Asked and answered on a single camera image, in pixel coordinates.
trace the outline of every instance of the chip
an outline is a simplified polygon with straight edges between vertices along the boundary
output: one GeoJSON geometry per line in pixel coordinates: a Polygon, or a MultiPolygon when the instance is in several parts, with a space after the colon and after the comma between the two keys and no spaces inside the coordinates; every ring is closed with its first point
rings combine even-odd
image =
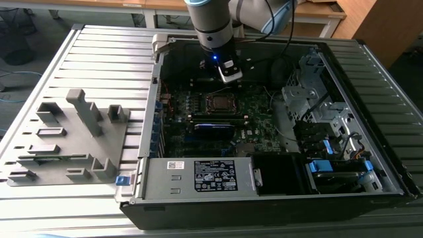
{"type": "Polygon", "coordinates": [[[207,114],[236,114],[236,102],[233,94],[209,94],[205,97],[207,114]]]}

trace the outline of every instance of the slotted metal surface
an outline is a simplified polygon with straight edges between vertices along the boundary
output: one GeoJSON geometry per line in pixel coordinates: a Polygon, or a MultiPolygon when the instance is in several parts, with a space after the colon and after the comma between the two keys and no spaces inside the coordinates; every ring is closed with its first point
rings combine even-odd
{"type": "MultiPolygon", "coordinates": [[[[152,70],[151,41],[157,32],[193,34],[192,31],[104,26],[72,30],[3,139],[0,177],[5,177],[9,168],[16,166],[3,154],[4,147],[19,144],[12,139],[13,134],[39,125],[39,121],[31,120],[37,119],[35,109],[40,102],[55,100],[59,105],[69,106],[64,99],[69,88],[83,88],[88,101],[96,102],[99,108],[120,104],[131,109],[120,171],[136,168],[152,70]]],[[[312,41],[326,42],[331,47],[395,152],[416,183],[423,186],[423,129],[416,108],[364,46],[350,40],[316,38],[312,41]]],[[[13,231],[24,231],[25,235],[43,233],[68,237],[199,237],[294,232],[302,232],[308,237],[311,232],[324,231],[326,236],[338,237],[335,230],[339,229],[366,234],[366,228],[390,227],[390,234],[395,227],[423,223],[423,202],[416,201],[411,208],[378,210],[346,222],[145,232],[137,230],[120,212],[113,199],[115,190],[112,184],[11,188],[5,182],[0,182],[0,237],[9,237],[1,232],[13,231]]]]}

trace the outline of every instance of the power supply label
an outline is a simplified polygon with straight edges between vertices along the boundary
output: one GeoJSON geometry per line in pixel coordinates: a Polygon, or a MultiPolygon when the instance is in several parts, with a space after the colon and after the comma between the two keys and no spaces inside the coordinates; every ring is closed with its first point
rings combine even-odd
{"type": "Polygon", "coordinates": [[[193,161],[197,192],[237,191],[233,160],[193,161]]]}

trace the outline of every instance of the motherboard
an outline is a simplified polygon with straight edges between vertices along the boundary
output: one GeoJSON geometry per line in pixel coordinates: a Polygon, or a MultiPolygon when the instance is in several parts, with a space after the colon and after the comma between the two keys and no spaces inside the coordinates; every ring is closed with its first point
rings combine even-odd
{"type": "Polygon", "coordinates": [[[271,94],[263,85],[187,79],[163,81],[165,154],[244,157],[282,150],[271,94]]]}

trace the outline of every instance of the barcode sticker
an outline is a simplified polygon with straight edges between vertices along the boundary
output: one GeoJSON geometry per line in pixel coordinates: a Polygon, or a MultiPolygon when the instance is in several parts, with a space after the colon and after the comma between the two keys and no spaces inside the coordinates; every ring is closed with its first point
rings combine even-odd
{"type": "Polygon", "coordinates": [[[131,7],[141,7],[140,4],[123,4],[124,6],[131,6],[131,7]]]}
{"type": "Polygon", "coordinates": [[[167,169],[168,170],[183,170],[184,169],[184,161],[168,161],[167,169]]]}

